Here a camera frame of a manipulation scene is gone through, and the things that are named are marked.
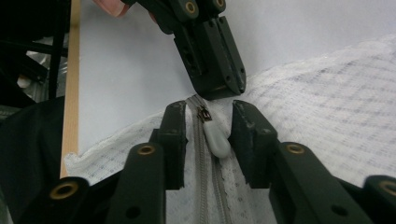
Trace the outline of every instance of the white fabric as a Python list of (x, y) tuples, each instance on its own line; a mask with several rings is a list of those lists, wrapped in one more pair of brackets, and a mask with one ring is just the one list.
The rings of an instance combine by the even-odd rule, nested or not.
[[(368, 175), (396, 176), (396, 35), (249, 76), (242, 96), (207, 102), (227, 134), (234, 99), (257, 106), (281, 142), (310, 147), (335, 176), (358, 186)], [(149, 140), (162, 115), (137, 122), (81, 157), (68, 155), (68, 173), (92, 184), (114, 174), (132, 146)], [(197, 211), (190, 113), (187, 118), (186, 188), (167, 192), (167, 223), (192, 223)], [(233, 223), (275, 222), (268, 190), (245, 184), (234, 155), (221, 164)]]

